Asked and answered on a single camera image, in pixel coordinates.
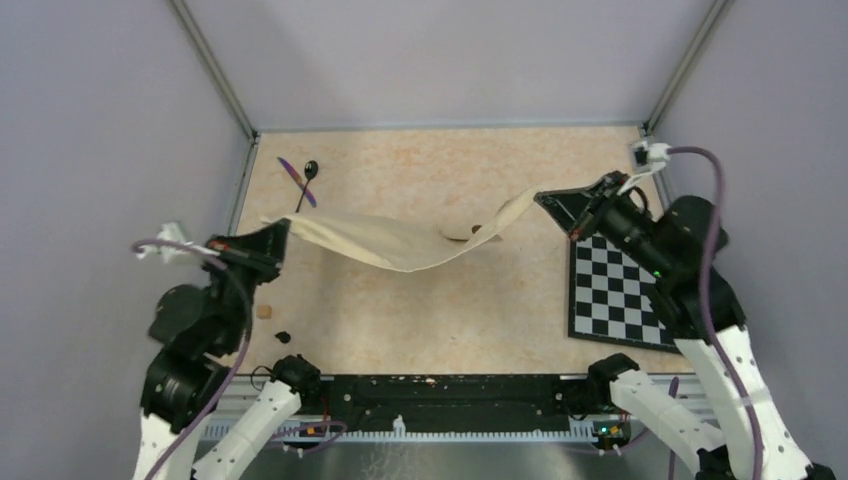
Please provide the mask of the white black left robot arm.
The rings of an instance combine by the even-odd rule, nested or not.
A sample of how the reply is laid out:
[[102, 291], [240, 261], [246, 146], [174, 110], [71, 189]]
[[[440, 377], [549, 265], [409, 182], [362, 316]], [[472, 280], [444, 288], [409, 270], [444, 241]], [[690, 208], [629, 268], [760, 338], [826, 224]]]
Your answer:
[[206, 286], [172, 287], [156, 304], [148, 335], [161, 349], [142, 387], [134, 478], [238, 479], [287, 419], [319, 404], [320, 370], [300, 355], [288, 355], [274, 364], [251, 407], [214, 450], [195, 457], [211, 414], [246, 358], [255, 291], [281, 273], [289, 228], [283, 219], [196, 244], [170, 224], [155, 238], [132, 244], [140, 259], [196, 260], [209, 275]]

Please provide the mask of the cream cloth napkin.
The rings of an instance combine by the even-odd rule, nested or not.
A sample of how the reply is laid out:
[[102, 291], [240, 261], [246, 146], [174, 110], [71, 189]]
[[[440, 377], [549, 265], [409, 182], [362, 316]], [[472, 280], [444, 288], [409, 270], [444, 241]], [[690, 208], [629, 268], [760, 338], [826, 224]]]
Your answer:
[[491, 243], [510, 224], [536, 204], [541, 190], [534, 186], [507, 200], [476, 231], [451, 239], [441, 230], [389, 217], [358, 213], [293, 213], [289, 222], [296, 237], [377, 268], [411, 273], [443, 265], [473, 249]]

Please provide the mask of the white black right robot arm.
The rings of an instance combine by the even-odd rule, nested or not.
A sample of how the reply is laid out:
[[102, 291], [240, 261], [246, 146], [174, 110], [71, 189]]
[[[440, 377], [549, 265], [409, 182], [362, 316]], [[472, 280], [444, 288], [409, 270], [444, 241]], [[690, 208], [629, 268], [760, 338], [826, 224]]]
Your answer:
[[543, 191], [534, 199], [571, 241], [601, 236], [652, 275], [651, 309], [691, 364], [714, 418], [701, 419], [623, 354], [589, 367], [589, 404], [637, 417], [697, 479], [832, 478], [833, 470], [811, 460], [785, 425], [741, 305], [713, 267], [728, 241], [724, 231], [709, 230], [715, 205], [685, 195], [653, 218], [626, 193], [626, 182], [614, 171], [591, 186]]

